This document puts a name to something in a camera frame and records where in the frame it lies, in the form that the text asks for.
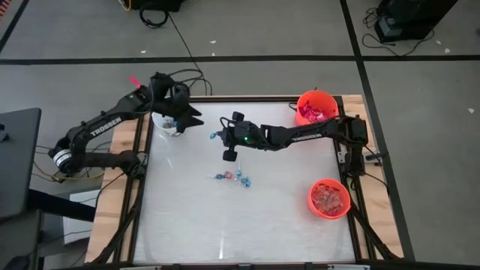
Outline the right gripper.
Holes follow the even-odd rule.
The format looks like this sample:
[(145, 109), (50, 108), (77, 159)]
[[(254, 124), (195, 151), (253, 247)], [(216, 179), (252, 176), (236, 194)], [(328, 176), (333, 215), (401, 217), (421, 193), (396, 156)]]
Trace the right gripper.
[(226, 150), (223, 152), (223, 160), (236, 161), (238, 153), (236, 146), (244, 146), (252, 149), (262, 148), (262, 132), (258, 126), (251, 121), (245, 121), (245, 115), (234, 111), (232, 118), (221, 118), (223, 128), (218, 132), (220, 141)]

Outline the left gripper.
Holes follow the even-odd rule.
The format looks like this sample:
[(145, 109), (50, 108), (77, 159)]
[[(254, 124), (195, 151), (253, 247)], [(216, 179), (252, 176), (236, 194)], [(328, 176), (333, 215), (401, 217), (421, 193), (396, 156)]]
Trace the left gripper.
[[(191, 116), (186, 116), (183, 127), (180, 127), (180, 118), (186, 112)], [(204, 121), (194, 117), (201, 115), (202, 113), (191, 105), (186, 109), (186, 106), (174, 103), (170, 98), (155, 101), (151, 108), (154, 126), (167, 134), (183, 134), (187, 128), (203, 125)]]

